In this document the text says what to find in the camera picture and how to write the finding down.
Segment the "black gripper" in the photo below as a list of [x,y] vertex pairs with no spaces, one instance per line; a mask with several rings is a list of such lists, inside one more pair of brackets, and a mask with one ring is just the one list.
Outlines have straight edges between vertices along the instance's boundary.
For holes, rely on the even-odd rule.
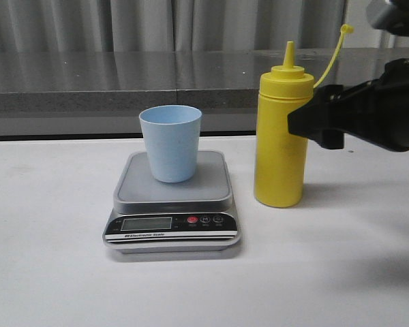
[[343,149],[350,134],[388,151],[409,151],[409,59],[388,62],[381,77],[354,87],[320,87],[288,114],[288,132],[330,150]]

